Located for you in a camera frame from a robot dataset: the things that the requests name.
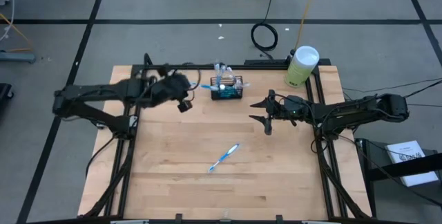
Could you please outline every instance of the wooden tabletop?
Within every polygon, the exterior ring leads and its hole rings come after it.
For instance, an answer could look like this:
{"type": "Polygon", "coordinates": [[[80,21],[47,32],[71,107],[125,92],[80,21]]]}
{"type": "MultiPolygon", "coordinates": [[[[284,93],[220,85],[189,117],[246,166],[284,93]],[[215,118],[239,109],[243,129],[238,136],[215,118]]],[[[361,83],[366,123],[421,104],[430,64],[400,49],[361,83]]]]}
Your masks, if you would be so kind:
{"type": "MultiPolygon", "coordinates": [[[[197,71],[180,71],[196,82],[197,71]]],[[[111,83],[129,78],[131,66],[116,66],[111,83]]],[[[195,90],[193,108],[180,113],[177,102],[166,102],[140,115],[131,179],[124,218],[285,220],[327,219],[318,157],[310,150],[314,139],[311,125],[273,121],[273,134],[248,117],[265,115],[265,109],[250,104],[262,101],[270,88],[282,95],[307,99],[305,87],[284,83],[286,71],[235,71],[251,86],[241,100],[212,101],[210,91],[195,90]],[[240,147],[220,163],[208,168],[234,144],[240,147]]],[[[202,83],[209,84],[213,71],[202,71],[202,83]]],[[[343,102],[335,66],[320,66],[327,104],[343,102]]],[[[312,80],[317,102],[314,79],[312,80]]],[[[104,110],[121,115],[121,102],[106,102],[104,110]]],[[[353,138],[346,130],[344,136],[353,138]]],[[[96,152],[111,133],[98,131],[96,152]]],[[[109,184],[115,149],[114,142],[92,163],[86,179],[79,214],[87,212],[109,184]]],[[[366,213],[371,214],[367,193],[354,144],[334,142],[344,188],[366,213]]],[[[335,215],[339,215],[336,192],[331,185],[335,215]]],[[[113,213],[117,212],[120,188],[116,190],[113,213]]]]}

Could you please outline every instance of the wooden table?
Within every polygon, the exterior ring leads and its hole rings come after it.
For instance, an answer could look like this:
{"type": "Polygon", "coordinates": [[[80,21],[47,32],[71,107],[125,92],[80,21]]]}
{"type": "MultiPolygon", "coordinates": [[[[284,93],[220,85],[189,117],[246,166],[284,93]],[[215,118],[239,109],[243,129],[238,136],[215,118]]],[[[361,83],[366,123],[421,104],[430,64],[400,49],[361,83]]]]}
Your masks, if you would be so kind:
{"type": "MultiPolygon", "coordinates": [[[[196,81],[197,71],[180,71],[196,81]]],[[[131,66],[116,66],[111,83],[129,78],[131,66]]],[[[273,134],[248,117],[265,115],[264,109],[250,104],[262,101],[270,88],[282,95],[307,99],[305,87],[292,88],[284,83],[286,71],[235,71],[251,86],[241,100],[214,102],[210,91],[195,90],[193,108],[180,113],[177,102],[144,109],[135,145],[131,179],[124,218],[274,220],[327,219],[318,157],[310,150],[314,139],[311,125],[273,121],[273,134]],[[207,169],[234,144],[235,153],[219,164],[212,174],[207,169]]],[[[208,84],[213,71],[202,71],[208,84]]],[[[343,102],[335,66],[320,66],[321,82],[327,104],[343,102]]],[[[104,110],[121,115],[121,102],[106,102],[104,110]]],[[[344,136],[352,137],[346,130],[344,136]]],[[[96,152],[111,133],[98,131],[96,152]]],[[[79,214],[87,212],[109,184],[117,142],[105,149],[90,166],[79,214]]],[[[367,193],[354,144],[335,141],[340,178],[350,196],[371,214],[367,193]]],[[[336,192],[330,183],[334,212],[338,216],[336,192]]],[[[119,189],[115,199],[119,199],[119,189]]],[[[118,200],[114,201],[117,212],[118,200]]]]}

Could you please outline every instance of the blue toothbrush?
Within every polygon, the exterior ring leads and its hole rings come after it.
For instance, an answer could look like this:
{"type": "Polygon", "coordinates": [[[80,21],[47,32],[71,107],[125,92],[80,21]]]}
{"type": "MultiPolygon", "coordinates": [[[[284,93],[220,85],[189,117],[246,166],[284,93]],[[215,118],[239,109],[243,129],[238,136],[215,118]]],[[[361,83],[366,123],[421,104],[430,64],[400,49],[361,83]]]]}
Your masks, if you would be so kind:
{"type": "Polygon", "coordinates": [[[224,159],[226,159],[230,154],[232,154],[238,147],[240,146],[240,144],[235,144],[232,148],[230,148],[230,150],[225,153],[214,165],[210,166],[209,168],[209,173],[212,172],[215,169],[215,166],[218,165],[220,162],[222,162],[224,159]]]}

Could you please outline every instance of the yellow cable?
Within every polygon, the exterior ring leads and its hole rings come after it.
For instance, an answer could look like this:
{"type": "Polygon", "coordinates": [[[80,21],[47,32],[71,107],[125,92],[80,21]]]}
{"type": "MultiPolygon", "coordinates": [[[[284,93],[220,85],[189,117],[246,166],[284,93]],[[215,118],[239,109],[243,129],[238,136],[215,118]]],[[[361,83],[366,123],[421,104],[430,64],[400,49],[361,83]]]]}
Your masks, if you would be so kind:
{"type": "Polygon", "coordinates": [[[32,51],[31,41],[17,27],[15,27],[13,24],[11,24],[9,22],[9,20],[3,14],[0,13],[0,17],[3,18],[6,21],[6,23],[10,24],[14,28],[14,30],[17,31],[17,33],[19,33],[26,40],[26,42],[28,42],[28,45],[30,47],[30,48],[16,48],[13,50],[9,50],[8,52],[19,52],[19,51],[27,51],[27,50],[32,51]]]}
{"type": "Polygon", "coordinates": [[[305,6],[304,14],[302,15],[301,25],[299,26],[299,30],[298,30],[298,38],[297,38],[296,44],[295,44],[295,50],[298,48],[299,40],[301,38],[301,33],[302,33],[302,27],[304,26],[304,19],[307,16],[307,12],[309,11],[310,3],[311,3],[311,0],[308,0],[307,5],[305,6]]]}

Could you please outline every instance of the white lid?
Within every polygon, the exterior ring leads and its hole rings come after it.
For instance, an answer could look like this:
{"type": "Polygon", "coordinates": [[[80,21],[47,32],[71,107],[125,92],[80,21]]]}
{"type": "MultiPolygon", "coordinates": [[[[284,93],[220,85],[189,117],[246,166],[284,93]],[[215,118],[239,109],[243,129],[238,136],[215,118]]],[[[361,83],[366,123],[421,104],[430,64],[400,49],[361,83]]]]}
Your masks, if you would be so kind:
{"type": "Polygon", "coordinates": [[[301,46],[295,52],[296,59],[305,66],[316,66],[319,62],[319,53],[311,46],[301,46]]]}

